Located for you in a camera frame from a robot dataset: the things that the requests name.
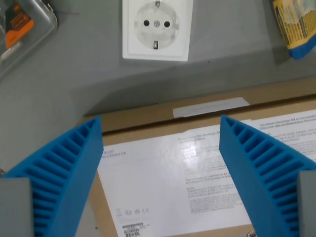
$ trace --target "cardboard box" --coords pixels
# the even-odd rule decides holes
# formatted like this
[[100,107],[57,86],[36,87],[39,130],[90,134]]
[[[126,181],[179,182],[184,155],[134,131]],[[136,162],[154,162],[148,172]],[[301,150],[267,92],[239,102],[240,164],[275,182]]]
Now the cardboard box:
[[[254,106],[313,95],[316,94],[315,88],[316,77],[304,78],[95,116],[101,118],[103,132],[112,132],[175,119],[181,120],[174,118],[173,109],[184,106],[198,105],[236,97],[242,97],[251,106]],[[87,116],[83,118],[81,122],[92,119],[95,116]]]
[[[316,96],[310,95],[303,98],[289,99],[292,95],[303,95],[306,91],[303,88],[300,89],[298,84],[297,88],[287,88],[285,91],[282,91],[282,87],[276,86],[275,89],[270,87],[270,91],[273,93],[270,94],[266,91],[264,94],[263,91],[258,90],[253,92],[249,91],[249,102],[263,102],[265,104],[261,105],[252,105],[247,107],[242,107],[238,109],[233,109],[225,111],[225,114],[238,119],[263,119],[268,117],[280,116],[285,114],[291,114],[296,112],[308,111],[316,109]],[[283,101],[267,103],[269,100],[273,99],[282,99]],[[193,99],[191,102],[194,104],[196,102],[207,101],[207,99]],[[182,119],[172,119],[170,114],[170,109],[173,106],[181,106],[183,102],[173,102],[166,104],[166,108],[163,108],[163,105],[157,105],[153,107],[139,108],[135,110],[129,110],[124,112],[115,112],[113,114],[106,114],[102,116],[102,124],[105,131],[103,137],[103,142],[105,145],[114,145],[123,142],[130,142],[141,139],[148,139],[158,136],[170,135],[174,133],[181,133],[189,129],[195,129],[205,126],[216,125],[220,123],[220,114],[222,112],[216,112],[201,116],[195,116],[190,118]],[[158,118],[156,116],[159,113],[155,113],[156,109],[161,111],[166,111]],[[117,237],[117,232],[112,221],[110,210],[107,204],[107,200],[101,185],[100,178],[98,174],[95,176],[95,180],[90,192],[89,200],[91,202],[92,208],[95,213],[95,217],[98,223],[98,229],[103,237]],[[247,226],[238,226],[227,229],[206,231],[201,233],[193,233],[181,235],[180,237],[235,237],[235,236],[246,236],[249,231],[252,231],[253,228],[251,225]]]

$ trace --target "gray table surface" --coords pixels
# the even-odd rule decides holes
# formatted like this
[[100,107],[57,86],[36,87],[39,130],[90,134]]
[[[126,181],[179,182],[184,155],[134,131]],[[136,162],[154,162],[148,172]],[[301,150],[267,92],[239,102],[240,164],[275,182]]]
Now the gray table surface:
[[[121,0],[52,0],[58,30],[0,79],[0,167],[87,113],[315,75],[315,52],[288,57],[268,2],[195,0],[188,62],[149,62],[121,56]],[[88,203],[78,237],[95,227]]]

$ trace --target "plastic container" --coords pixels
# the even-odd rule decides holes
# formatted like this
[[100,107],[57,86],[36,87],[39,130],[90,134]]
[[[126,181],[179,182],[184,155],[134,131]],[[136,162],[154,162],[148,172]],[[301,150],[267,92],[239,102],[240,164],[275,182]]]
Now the plastic container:
[[48,3],[0,0],[0,77],[56,28]]

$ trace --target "power socket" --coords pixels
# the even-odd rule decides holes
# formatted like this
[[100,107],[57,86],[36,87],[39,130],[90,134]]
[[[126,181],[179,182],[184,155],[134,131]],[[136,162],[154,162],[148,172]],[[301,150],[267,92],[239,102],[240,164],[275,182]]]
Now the power socket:
[[187,61],[193,0],[123,0],[123,58]]

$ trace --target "paper label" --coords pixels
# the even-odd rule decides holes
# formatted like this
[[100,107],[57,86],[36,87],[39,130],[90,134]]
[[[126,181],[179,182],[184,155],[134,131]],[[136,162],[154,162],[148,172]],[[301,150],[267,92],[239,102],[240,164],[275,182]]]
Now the paper label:
[[173,116],[175,118],[181,117],[190,117],[195,115],[202,115],[211,112],[228,110],[243,106],[248,106],[249,103],[245,101],[242,97],[227,99],[227,100],[218,100],[209,103],[203,103],[198,105],[191,105],[173,109]]
[[316,161],[316,110],[254,120],[250,125]]
[[[219,128],[105,147],[98,172],[119,237],[250,224],[218,150]],[[142,229],[123,228],[137,223]]]

